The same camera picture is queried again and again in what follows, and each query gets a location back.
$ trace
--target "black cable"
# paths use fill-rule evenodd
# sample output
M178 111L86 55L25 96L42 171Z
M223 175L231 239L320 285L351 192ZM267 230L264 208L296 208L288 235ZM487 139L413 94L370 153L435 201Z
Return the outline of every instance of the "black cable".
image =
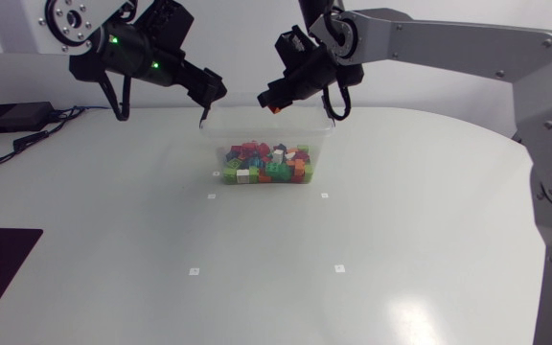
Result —
M339 33L334 26L334 20L332 19L332 12L334 11L334 0L330 1L327 7L325 8L325 12L323 13L323 21L325 21L325 27L327 28L327 32L330 33L330 35L335 39L337 44L340 46L344 45L344 42L346 41L346 37L344 34Z
M74 119L77 119L86 110L95 109L95 108L107 109L106 107L102 107L102 106L74 106L74 107L69 108L69 109L58 110L58 111L53 112L52 115L57 117L58 120L60 120L60 124L57 125L56 127L54 127L53 129L46 131L46 136L41 137L38 140L35 140L33 142L28 143L27 145L22 147L22 149L15 150L13 152L10 152L6 155L1 156L0 157L0 165L8 162L11 159L13 159L16 155L22 153L24 150L30 148L31 146L43 141L44 139L48 138L50 135L60 131L65 126L65 124L67 124L68 122L70 122Z
M340 94L342 95L342 100L344 100L344 114L338 115L335 113L334 108L332 107L332 101L330 100L330 89L329 86L323 89L323 105L325 105L325 110L327 114L337 121L346 120L346 118L351 115L351 95L349 94L348 87L340 87Z

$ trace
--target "orange block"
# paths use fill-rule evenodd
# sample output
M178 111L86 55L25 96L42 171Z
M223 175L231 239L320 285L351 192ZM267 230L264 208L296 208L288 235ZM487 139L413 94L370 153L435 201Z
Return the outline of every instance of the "orange block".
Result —
M295 160L295 172L293 175L295 176L303 176L304 170L306 169L306 163L302 159L296 159Z
M259 175L259 183L269 183L271 181L272 181L271 177Z

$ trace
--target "white wall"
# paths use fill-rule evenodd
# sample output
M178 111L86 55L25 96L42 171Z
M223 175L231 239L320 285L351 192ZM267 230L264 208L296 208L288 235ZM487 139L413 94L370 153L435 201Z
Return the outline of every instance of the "white wall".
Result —
M224 78L232 93L260 93L282 76L273 48L292 25L304 26L297 0L179 0L195 24L183 45L187 59ZM143 6L150 0L140 0ZM481 22L552 29L552 1L546 0L345 0L348 10L389 7L415 19ZM352 89L356 105L394 105L441 113L493 129L515 131L508 84L396 62L365 65L365 81ZM122 79L113 76L120 91ZM66 57L0 56L0 104L50 101L55 107L106 105L96 84L74 80ZM135 82L133 106L192 105L180 86Z

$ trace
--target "green block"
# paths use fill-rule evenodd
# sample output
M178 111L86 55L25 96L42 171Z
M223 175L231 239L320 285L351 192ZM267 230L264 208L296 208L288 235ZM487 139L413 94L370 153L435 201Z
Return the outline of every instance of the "green block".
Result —
M279 177L280 171L278 169L278 163L269 162L267 163L267 166L265 166L265 174L269 177Z
M236 184L238 183L237 173L238 171L233 168L225 168L222 170L223 180L226 184Z
M285 182L289 182L291 176L291 168L287 164L280 164L278 167L278 177Z
M250 167L250 183L259 183L259 168Z
M238 158L234 158L234 159L230 160L229 162L227 162L227 167L229 167L231 169L237 169L241 165L242 165L242 161Z
M314 168L311 164L306 164L306 168L304 170L304 183L309 183L312 181L312 175L314 174Z

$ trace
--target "white block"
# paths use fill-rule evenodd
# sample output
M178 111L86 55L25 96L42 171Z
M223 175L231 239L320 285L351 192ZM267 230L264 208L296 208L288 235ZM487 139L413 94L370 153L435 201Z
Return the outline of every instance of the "white block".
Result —
M250 183L250 170L240 169L237 172L238 183Z
M274 153L272 153L272 162L281 164L283 163L283 156L285 155L285 152L281 149L276 149Z

